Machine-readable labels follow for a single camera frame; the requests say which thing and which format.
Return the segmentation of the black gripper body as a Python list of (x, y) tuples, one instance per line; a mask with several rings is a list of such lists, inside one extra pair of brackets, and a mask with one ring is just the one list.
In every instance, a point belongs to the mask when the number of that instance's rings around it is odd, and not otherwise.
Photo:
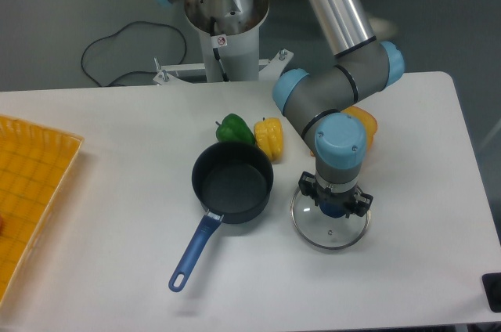
[(355, 176), (346, 183), (333, 183), (321, 175), (315, 175), (315, 203), (322, 213), (349, 213), (348, 206), (354, 200), (355, 187), (359, 177)]

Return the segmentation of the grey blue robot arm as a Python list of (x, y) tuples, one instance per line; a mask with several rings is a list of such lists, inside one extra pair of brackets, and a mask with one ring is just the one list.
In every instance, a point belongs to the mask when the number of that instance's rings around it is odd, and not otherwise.
[[(183, 2), (200, 36), (209, 82), (258, 79), (258, 30), (269, 0), (156, 1)], [(404, 73), (404, 59), (394, 44), (377, 39), (359, 0), (309, 1), (336, 63), (320, 75), (285, 72), (272, 97), (315, 156), (315, 174), (302, 175), (301, 193), (330, 217), (363, 216), (372, 198), (357, 180), (369, 137), (346, 109), (393, 85)]]

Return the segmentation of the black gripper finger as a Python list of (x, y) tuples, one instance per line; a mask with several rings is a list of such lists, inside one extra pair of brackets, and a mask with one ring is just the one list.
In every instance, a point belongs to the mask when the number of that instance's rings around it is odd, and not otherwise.
[(315, 176), (307, 171), (303, 171), (298, 181), (299, 190), (303, 196), (313, 200), (314, 205), (319, 205), (319, 196), (316, 189)]
[(372, 195), (364, 193), (361, 189), (356, 189), (353, 195), (344, 202), (346, 217), (349, 218), (351, 215), (364, 217), (370, 210), (372, 202)]

